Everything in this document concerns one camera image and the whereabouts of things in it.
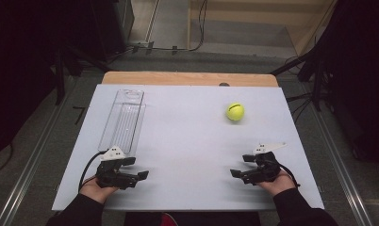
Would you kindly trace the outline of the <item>floor power strip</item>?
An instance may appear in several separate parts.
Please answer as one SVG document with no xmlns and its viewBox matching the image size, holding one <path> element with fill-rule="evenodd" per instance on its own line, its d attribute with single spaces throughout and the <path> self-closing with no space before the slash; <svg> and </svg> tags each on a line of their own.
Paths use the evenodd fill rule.
<svg viewBox="0 0 379 226">
<path fill-rule="evenodd" d="M 171 48 L 161 48 L 161 47 L 155 47 L 154 44 L 155 43 L 153 41 L 146 42 L 146 43 L 138 42 L 138 43 L 132 44 L 131 47 L 134 53 L 138 52 L 139 49 L 142 49 L 145 51 L 146 55 L 150 55 L 153 51 L 167 51 L 167 52 L 171 52 L 173 55 L 179 52 L 179 49 L 177 46 L 173 46 Z"/>
</svg>

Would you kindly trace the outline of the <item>clear plastic tube container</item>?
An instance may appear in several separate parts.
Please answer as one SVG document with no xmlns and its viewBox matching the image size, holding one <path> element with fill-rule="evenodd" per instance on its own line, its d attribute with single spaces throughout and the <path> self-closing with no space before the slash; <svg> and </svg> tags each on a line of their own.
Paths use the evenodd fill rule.
<svg viewBox="0 0 379 226">
<path fill-rule="evenodd" d="M 145 111 L 142 90 L 120 89 L 109 112 L 98 146 L 100 152 L 118 147 L 126 156 L 135 156 Z"/>
</svg>

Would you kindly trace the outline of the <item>dark curtain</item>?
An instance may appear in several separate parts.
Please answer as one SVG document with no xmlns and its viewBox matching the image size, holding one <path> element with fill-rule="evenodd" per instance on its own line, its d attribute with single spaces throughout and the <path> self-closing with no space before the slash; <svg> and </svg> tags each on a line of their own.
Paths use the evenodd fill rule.
<svg viewBox="0 0 379 226">
<path fill-rule="evenodd" d="M 379 0 L 338 0 L 321 40 L 338 121 L 355 157 L 379 164 Z"/>
<path fill-rule="evenodd" d="M 0 152 L 55 88 L 55 54 L 83 0 L 0 0 Z"/>
</svg>

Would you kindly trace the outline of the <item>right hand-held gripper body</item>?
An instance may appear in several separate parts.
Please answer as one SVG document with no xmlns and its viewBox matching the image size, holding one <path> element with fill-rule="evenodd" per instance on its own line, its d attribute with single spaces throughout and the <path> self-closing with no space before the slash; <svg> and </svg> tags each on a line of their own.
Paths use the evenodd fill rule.
<svg viewBox="0 0 379 226">
<path fill-rule="evenodd" d="M 261 182 L 272 182 L 277 177 L 281 170 L 279 162 L 276 160 L 273 151 L 278 150 L 286 146 L 285 142 L 280 143 L 259 143 L 250 154 L 256 155 L 255 169 L 250 169 L 246 172 L 250 180 L 249 184 L 255 185 Z"/>
</svg>

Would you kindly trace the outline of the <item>person's left hand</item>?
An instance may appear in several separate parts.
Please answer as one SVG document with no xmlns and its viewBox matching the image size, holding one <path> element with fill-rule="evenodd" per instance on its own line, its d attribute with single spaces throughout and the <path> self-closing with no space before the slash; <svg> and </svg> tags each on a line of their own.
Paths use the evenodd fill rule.
<svg viewBox="0 0 379 226">
<path fill-rule="evenodd" d="M 79 189 L 79 193 L 104 204 L 107 198 L 118 190 L 118 187 L 100 187 L 97 182 L 96 177 L 87 179 Z"/>
</svg>

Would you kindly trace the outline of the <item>wooden table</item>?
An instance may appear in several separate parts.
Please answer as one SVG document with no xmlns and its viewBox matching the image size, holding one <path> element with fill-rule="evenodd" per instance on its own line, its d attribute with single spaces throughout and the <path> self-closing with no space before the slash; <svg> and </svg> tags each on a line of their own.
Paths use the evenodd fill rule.
<svg viewBox="0 0 379 226">
<path fill-rule="evenodd" d="M 277 88 L 272 74 L 254 73 L 179 73 L 179 72 L 107 72 L 103 84 L 161 86 L 219 86 Z"/>
</svg>

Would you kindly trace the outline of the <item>yellow tennis ball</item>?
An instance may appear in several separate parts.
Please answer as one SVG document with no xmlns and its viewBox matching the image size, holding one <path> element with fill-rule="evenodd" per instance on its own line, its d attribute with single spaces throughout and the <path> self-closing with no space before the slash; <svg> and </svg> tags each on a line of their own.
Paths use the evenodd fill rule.
<svg viewBox="0 0 379 226">
<path fill-rule="evenodd" d="M 240 121 L 245 113 L 245 108 L 240 103 L 233 103 L 227 107 L 225 115 L 231 121 Z"/>
</svg>

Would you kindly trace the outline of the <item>black cabinet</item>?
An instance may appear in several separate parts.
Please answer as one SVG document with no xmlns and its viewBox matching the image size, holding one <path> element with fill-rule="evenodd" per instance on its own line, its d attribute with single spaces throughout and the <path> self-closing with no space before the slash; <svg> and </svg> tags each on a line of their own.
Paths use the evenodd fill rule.
<svg viewBox="0 0 379 226">
<path fill-rule="evenodd" d="M 91 0 L 100 57 L 107 61 L 125 51 L 135 16 L 131 0 Z"/>
</svg>

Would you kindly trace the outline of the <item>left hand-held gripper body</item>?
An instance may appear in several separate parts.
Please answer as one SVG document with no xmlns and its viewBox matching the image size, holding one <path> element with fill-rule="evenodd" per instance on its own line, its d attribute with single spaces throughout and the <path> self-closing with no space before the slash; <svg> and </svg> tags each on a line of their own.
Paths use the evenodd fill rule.
<svg viewBox="0 0 379 226">
<path fill-rule="evenodd" d="M 100 187 L 118 187 L 127 189 L 128 175 L 121 172 L 122 160 L 127 156 L 118 146 L 113 146 L 101 155 L 101 162 L 96 171 L 97 184 Z"/>
</svg>

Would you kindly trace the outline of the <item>white board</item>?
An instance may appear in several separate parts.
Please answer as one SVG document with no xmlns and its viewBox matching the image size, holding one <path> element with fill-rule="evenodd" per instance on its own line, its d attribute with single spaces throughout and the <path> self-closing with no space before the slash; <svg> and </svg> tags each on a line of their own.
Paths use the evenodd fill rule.
<svg viewBox="0 0 379 226">
<path fill-rule="evenodd" d="M 275 150 L 313 207 L 323 206 L 284 93 L 280 88 L 143 86 L 144 117 L 130 173 L 146 180 L 120 190 L 107 208 L 123 211 L 257 211 L 274 207 L 270 195 L 246 185 L 230 170 L 249 170 L 242 156 L 259 144 L 285 142 Z M 231 121 L 226 109 L 245 113 Z"/>
</svg>

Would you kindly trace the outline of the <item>black metal stand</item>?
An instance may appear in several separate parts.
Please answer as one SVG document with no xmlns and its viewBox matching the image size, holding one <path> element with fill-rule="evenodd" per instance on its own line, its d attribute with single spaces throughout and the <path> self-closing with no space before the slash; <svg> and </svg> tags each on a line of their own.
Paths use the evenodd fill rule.
<svg viewBox="0 0 379 226">
<path fill-rule="evenodd" d="M 76 47 L 60 44 L 55 51 L 56 105 L 60 105 L 66 95 L 64 69 L 67 69 L 71 76 L 80 76 L 83 67 L 79 64 L 79 59 L 87 61 L 104 73 L 111 71 L 106 64 L 101 63 Z"/>
<path fill-rule="evenodd" d="M 323 59 L 323 53 L 318 47 L 313 47 L 304 55 L 295 57 L 290 62 L 285 63 L 283 66 L 271 71 L 271 74 L 277 76 L 300 64 L 302 64 L 302 68 L 298 72 L 297 78 L 300 82 L 307 82 L 311 77 L 314 77 L 311 101 L 315 108 L 318 111 L 321 111 L 321 87 L 326 67 Z"/>
</svg>

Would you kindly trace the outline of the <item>person's right hand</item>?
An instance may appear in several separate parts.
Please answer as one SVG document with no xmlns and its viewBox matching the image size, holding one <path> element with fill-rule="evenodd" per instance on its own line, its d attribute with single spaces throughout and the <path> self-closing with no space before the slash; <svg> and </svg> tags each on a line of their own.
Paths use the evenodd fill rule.
<svg viewBox="0 0 379 226">
<path fill-rule="evenodd" d="M 292 181 L 292 177 L 283 170 L 281 170 L 278 173 L 274 181 L 261 182 L 261 183 L 257 183 L 257 185 L 265 189 L 273 197 L 275 195 L 278 195 L 281 192 L 284 192 L 288 189 L 292 189 L 296 187 L 296 185 Z"/>
</svg>

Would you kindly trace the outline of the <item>wooden step platform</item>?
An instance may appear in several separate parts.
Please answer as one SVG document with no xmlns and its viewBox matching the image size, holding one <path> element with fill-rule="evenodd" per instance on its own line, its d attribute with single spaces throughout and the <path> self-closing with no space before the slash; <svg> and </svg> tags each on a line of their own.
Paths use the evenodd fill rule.
<svg viewBox="0 0 379 226">
<path fill-rule="evenodd" d="M 205 24 L 206 49 L 267 57 L 302 56 L 337 0 L 188 0 L 187 46 Z"/>
</svg>

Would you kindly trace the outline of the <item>metal floor rail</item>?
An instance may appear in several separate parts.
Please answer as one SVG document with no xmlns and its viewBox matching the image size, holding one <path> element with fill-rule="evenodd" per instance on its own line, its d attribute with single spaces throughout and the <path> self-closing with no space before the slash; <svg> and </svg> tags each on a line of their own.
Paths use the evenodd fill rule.
<svg viewBox="0 0 379 226">
<path fill-rule="evenodd" d="M 346 165 L 338 152 L 337 145 L 335 144 L 335 141 L 329 132 L 322 113 L 319 112 L 315 106 L 312 107 L 312 112 L 326 145 L 327 155 L 330 158 L 346 200 L 354 214 L 357 225 L 373 226 L 370 214 L 368 213 L 368 210 L 360 197 L 360 194 L 354 184 L 350 172 L 347 170 Z"/>
<path fill-rule="evenodd" d="M 21 205 L 25 194 L 33 180 L 38 165 L 40 164 L 43 156 L 43 151 L 48 139 L 57 123 L 60 112 L 64 107 L 67 99 L 75 88 L 76 80 L 68 78 L 66 80 L 67 88 L 66 94 L 61 99 L 61 102 L 52 106 L 52 111 L 47 118 L 46 124 L 42 127 L 39 137 L 35 143 L 30 156 L 25 162 L 25 167 L 19 173 L 19 177 L 13 184 L 13 187 L 8 194 L 5 204 L 3 205 L 2 212 L 0 213 L 0 226 L 10 226 L 13 221 L 19 206 Z"/>
</svg>

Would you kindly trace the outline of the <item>red shoe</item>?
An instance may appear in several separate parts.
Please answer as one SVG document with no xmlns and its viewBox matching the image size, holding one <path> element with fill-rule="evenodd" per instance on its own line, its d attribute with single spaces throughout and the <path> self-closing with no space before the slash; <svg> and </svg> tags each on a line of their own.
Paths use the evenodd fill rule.
<svg viewBox="0 0 379 226">
<path fill-rule="evenodd" d="M 178 224 L 171 215 L 163 213 L 161 215 L 160 226 L 178 226 Z"/>
</svg>

